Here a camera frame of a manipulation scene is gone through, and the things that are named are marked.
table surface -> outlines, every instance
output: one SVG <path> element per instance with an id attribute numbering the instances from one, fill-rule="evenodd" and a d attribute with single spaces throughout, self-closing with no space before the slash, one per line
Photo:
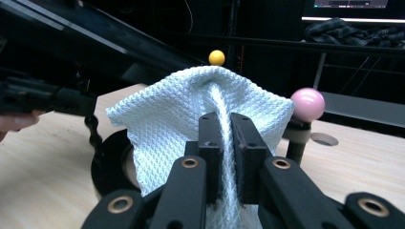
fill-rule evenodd
<path id="1" fill-rule="evenodd" d="M 98 99 L 98 131 L 105 139 L 122 130 L 110 124 L 105 108 L 144 88 L 135 85 Z M 334 136 L 326 146 L 310 140 L 302 168 L 329 197 L 344 201 L 352 192 L 381 196 L 405 211 L 405 139 L 322 121 L 313 133 Z M 49 113 L 0 143 L 2 228 L 80 228 L 98 202 L 91 180 L 94 154 L 83 117 Z M 278 154 L 286 154 L 282 140 Z"/>

